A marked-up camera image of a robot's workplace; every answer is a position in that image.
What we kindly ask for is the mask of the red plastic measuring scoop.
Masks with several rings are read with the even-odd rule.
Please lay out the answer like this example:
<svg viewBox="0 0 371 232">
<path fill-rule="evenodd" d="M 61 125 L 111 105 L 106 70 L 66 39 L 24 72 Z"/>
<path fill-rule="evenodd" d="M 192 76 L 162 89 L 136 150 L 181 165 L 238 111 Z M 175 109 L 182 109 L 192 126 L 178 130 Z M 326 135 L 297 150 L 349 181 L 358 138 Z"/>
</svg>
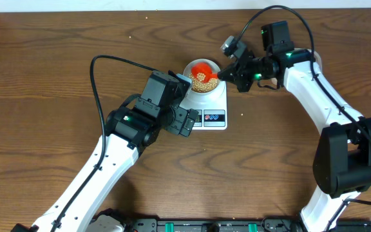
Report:
<svg viewBox="0 0 371 232">
<path fill-rule="evenodd" d="M 196 78 L 198 73 L 205 74 L 205 79 L 202 83 L 207 83 L 211 79 L 217 79 L 216 73 L 213 73 L 211 67 L 207 63 L 197 63 L 191 68 L 191 74 Z"/>
</svg>

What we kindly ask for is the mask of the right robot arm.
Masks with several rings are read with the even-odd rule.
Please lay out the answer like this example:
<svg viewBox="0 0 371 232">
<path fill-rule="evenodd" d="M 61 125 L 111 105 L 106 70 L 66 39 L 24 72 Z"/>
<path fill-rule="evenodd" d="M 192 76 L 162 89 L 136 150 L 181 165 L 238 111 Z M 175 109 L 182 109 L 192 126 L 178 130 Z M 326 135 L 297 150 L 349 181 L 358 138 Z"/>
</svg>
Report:
<svg viewBox="0 0 371 232">
<path fill-rule="evenodd" d="M 232 63 L 220 80 L 247 92 L 253 84 L 275 79 L 300 102 L 319 131 L 312 165 L 316 189 L 301 210 L 296 231 L 330 231 L 337 219 L 371 186 L 371 118 L 353 109 L 330 85 L 314 50 L 296 48 L 285 21 L 261 28 L 265 56 L 256 57 L 237 37 L 221 49 Z"/>
</svg>

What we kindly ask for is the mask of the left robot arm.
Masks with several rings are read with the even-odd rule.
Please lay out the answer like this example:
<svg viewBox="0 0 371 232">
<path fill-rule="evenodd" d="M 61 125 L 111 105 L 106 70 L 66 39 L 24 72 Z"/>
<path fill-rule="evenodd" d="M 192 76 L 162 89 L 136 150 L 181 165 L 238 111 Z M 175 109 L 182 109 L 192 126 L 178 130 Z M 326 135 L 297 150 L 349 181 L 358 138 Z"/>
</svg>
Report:
<svg viewBox="0 0 371 232">
<path fill-rule="evenodd" d="M 102 135 L 88 161 L 55 204 L 30 227 L 14 231 L 86 231 L 117 181 L 157 140 L 161 130 L 188 137 L 198 113 L 181 107 L 190 78 L 154 71 L 141 94 L 101 117 Z"/>
</svg>

